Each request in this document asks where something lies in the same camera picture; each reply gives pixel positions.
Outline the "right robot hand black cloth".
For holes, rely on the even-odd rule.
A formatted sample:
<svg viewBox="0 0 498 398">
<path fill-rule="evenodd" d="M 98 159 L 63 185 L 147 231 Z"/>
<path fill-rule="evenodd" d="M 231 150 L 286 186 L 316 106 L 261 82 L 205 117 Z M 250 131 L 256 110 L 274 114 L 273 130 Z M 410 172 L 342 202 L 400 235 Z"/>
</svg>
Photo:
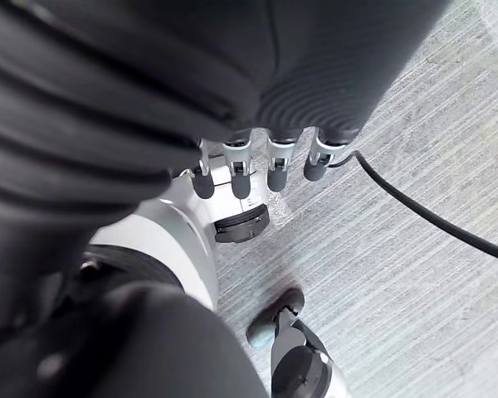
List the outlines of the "right robot hand black cloth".
<svg viewBox="0 0 498 398">
<path fill-rule="evenodd" d="M 264 397 L 225 323 L 90 239 L 202 140 L 355 139 L 444 1 L 0 1 L 0 397 Z"/>
</svg>

